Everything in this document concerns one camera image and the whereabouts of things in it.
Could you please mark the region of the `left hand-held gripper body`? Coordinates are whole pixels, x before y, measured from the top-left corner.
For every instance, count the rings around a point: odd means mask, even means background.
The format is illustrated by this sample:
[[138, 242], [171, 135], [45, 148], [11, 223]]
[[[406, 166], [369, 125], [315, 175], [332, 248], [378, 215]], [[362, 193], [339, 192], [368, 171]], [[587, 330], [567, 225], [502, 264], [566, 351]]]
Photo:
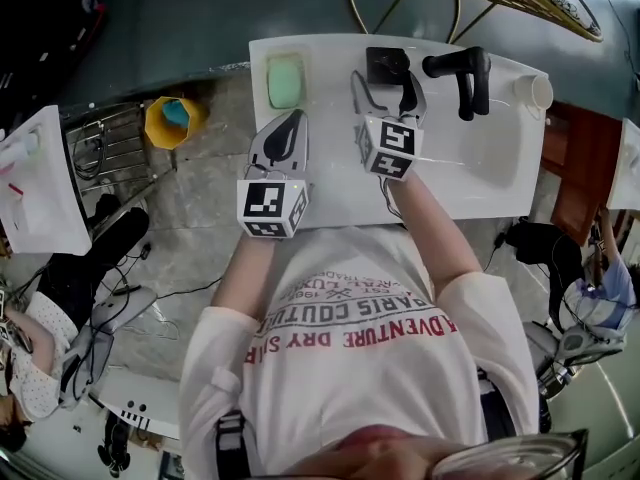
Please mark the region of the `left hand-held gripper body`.
[[249, 165], [237, 181], [239, 225], [254, 238], [293, 238], [311, 202], [313, 184]]

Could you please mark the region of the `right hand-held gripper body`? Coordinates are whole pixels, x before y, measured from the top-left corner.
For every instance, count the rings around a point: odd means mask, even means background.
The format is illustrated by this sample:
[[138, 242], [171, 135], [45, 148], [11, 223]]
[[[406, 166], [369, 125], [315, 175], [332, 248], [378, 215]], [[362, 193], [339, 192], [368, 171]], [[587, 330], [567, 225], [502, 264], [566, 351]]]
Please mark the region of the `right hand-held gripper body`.
[[369, 174], [404, 182], [418, 162], [423, 142], [422, 129], [402, 122], [372, 115], [358, 120], [356, 144]]

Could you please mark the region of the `black square object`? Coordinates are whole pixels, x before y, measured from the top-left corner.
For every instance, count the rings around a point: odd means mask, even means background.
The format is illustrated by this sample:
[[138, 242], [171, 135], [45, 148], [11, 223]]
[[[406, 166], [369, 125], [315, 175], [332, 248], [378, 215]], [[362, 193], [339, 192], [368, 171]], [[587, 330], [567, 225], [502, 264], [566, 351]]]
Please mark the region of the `black square object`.
[[366, 49], [366, 77], [369, 84], [401, 86], [407, 79], [409, 70], [410, 60], [402, 48]]

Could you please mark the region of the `green soap bar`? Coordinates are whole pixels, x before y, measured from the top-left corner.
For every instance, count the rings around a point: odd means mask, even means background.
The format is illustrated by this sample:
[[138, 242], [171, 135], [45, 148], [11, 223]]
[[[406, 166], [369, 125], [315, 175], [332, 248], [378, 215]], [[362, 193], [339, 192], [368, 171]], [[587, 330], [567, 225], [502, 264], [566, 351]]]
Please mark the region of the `green soap bar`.
[[296, 107], [303, 91], [303, 71], [295, 57], [277, 57], [269, 60], [267, 89], [274, 109]]

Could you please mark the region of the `white cup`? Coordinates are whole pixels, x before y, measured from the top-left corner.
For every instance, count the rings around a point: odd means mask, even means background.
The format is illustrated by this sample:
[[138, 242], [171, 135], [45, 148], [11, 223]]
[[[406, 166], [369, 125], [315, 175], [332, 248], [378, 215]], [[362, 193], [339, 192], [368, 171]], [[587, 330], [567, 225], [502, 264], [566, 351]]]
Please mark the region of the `white cup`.
[[552, 105], [554, 92], [549, 79], [542, 75], [524, 75], [513, 82], [516, 100], [534, 117], [542, 118]]

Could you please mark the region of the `person's right forearm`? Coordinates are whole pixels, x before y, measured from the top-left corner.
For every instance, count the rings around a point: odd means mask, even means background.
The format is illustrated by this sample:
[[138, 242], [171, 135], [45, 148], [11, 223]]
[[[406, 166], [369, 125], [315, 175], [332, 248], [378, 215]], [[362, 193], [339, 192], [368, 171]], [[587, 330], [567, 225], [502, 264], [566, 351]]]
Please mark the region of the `person's right forearm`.
[[435, 298], [457, 278], [482, 271], [463, 233], [415, 173], [404, 181], [391, 180], [389, 188], [430, 276]]

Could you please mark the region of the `person's left forearm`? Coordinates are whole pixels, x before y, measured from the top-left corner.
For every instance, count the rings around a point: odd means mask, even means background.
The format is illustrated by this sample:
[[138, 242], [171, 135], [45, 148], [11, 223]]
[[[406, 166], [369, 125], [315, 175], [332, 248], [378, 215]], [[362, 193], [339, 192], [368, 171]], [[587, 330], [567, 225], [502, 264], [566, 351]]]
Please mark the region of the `person's left forearm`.
[[275, 240], [243, 235], [212, 297], [211, 306], [261, 320], [276, 245]]

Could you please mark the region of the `black faucet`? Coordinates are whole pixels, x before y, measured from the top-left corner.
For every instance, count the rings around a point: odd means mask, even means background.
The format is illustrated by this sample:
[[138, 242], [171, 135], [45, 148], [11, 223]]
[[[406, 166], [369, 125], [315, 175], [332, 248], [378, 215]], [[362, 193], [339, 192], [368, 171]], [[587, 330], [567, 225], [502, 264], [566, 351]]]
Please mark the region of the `black faucet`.
[[491, 59], [481, 47], [439, 56], [426, 56], [422, 69], [429, 78], [454, 75], [459, 92], [458, 116], [470, 122], [475, 115], [489, 114]]

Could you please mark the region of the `green soap in dish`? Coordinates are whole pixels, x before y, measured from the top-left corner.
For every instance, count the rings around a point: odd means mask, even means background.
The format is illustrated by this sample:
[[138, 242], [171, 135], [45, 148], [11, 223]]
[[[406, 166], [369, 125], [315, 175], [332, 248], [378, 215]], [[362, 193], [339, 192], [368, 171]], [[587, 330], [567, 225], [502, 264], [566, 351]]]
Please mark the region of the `green soap in dish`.
[[303, 103], [303, 100], [304, 100], [304, 98], [305, 98], [305, 96], [306, 96], [306, 73], [305, 73], [305, 64], [304, 64], [304, 59], [303, 59], [302, 55], [301, 55], [300, 53], [298, 53], [298, 52], [279, 52], [279, 53], [275, 53], [275, 54], [273, 54], [273, 55], [269, 56], [269, 57], [266, 59], [266, 88], [267, 88], [267, 67], [268, 67], [269, 60], [270, 60], [270, 59], [273, 59], [273, 58], [277, 58], [277, 57], [295, 57], [295, 58], [297, 58], [297, 59], [298, 59], [298, 61], [299, 61], [299, 62], [300, 62], [300, 64], [301, 64], [301, 69], [302, 69], [302, 71], [303, 71], [303, 74], [302, 74], [302, 78], [303, 78], [303, 91], [302, 91], [302, 98], [301, 98], [301, 100], [300, 100], [299, 104], [296, 106], [296, 107], [299, 107], [299, 106]]

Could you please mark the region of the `blue item in bin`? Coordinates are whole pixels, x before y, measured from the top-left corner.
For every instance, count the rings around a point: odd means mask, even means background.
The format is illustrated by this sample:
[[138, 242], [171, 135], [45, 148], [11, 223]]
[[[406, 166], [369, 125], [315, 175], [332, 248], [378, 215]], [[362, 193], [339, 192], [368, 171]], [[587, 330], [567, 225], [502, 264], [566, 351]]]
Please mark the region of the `blue item in bin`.
[[162, 115], [167, 124], [187, 130], [190, 115], [179, 99], [169, 99], [162, 104]]

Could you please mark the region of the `yellow bin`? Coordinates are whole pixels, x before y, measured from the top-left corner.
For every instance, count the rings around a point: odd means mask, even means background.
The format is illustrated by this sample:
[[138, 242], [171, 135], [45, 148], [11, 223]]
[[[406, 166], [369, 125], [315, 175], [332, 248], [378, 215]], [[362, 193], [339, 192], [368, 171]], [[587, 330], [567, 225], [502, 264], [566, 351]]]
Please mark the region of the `yellow bin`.
[[[184, 104], [190, 115], [190, 123], [187, 130], [166, 123], [162, 115], [162, 104], [169, 99], [179, 99]], [[155, 147], [174, 150], [202, 129], [208, 115], [209, 111], [202, 104], [191, 99], [160, 97], [146, 110], [145, 133]]]

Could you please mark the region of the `metal rack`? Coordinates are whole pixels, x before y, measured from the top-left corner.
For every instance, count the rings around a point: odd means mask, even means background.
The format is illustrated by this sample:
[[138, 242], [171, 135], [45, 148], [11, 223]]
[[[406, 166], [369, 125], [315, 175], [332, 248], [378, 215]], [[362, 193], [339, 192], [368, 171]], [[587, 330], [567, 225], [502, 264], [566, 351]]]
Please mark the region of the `metal rack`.
[[125, 199], [155, 182], [144, 139], [143, 103], [91, 108], [61, 125], [81, 196], [106, 190]]

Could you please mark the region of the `wooden cabinet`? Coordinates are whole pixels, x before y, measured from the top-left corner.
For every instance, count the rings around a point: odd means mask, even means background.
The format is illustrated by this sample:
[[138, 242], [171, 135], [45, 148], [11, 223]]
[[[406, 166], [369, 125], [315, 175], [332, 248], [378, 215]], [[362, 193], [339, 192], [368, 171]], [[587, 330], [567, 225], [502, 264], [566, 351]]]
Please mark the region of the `wooden cabinet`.
[[551, 105], [546, 118], [540, 166], [560, 178], [551, 223], [582, 246], [609, 198], [622, 122], [561, 102]]

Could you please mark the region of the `grey rounded seat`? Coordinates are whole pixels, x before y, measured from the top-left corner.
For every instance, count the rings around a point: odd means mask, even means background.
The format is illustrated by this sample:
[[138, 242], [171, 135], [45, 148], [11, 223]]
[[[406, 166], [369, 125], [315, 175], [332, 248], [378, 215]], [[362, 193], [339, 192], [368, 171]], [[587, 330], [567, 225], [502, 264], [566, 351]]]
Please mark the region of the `grey rounded seat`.
[[99, 332], [114, 334], [144, 313], [156, 300], [156, 292], [148, 287], [135, 285], [119, 288], [94, 307], [91, 327]]

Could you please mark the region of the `person's white printed shirt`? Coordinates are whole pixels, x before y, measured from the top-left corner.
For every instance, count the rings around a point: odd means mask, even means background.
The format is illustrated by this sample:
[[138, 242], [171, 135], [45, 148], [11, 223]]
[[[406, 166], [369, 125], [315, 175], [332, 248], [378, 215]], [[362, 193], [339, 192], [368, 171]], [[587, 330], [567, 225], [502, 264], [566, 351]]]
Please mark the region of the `person's white printed shirt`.
[[276, 245], [261, 320], [203, 310], [179, 389], [182, 461], [191, 480], [218, 479], [216, 425], [232, 410], [267, 474], [369, 426], [477, 445], [481, 374], [516, 433], [535, 433], [536, 377], [505, 279], [469, 273], [435, 298], [402, 231], [303, 232]]

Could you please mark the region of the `white table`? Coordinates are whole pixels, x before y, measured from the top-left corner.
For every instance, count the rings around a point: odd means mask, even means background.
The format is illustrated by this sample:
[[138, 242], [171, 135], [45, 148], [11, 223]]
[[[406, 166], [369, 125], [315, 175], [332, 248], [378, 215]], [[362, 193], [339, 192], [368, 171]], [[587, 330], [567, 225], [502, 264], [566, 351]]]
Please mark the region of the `white table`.
[[[110, 368], [97, 391], [34, 424], [23, 448], [0, 459], [40, 480], [158, 480], [163, 454], [180, 453], [177, 398], [176, 382]], [[98, 454], [110, 415], [130, 426], [130, 464], [117, 479]]]

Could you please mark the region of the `black cabinet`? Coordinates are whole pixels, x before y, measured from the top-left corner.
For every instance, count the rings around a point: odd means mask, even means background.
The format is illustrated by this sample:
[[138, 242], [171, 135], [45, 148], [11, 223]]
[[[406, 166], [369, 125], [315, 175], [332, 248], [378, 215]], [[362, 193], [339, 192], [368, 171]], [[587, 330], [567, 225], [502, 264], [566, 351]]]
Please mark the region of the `black cabinet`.
[[104, 15], [100, 0], [0, 0], [0, 128], [56, 96]]

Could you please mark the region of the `person's glasses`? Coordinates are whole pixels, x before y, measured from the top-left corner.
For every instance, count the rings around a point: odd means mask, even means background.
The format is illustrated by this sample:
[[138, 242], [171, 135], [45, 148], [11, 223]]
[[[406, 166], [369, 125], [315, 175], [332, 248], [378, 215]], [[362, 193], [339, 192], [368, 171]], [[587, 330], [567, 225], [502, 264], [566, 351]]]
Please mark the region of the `person's glasses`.
[[589, 432], [523, 435], [456, 452], [431, 480], [582, 480]]

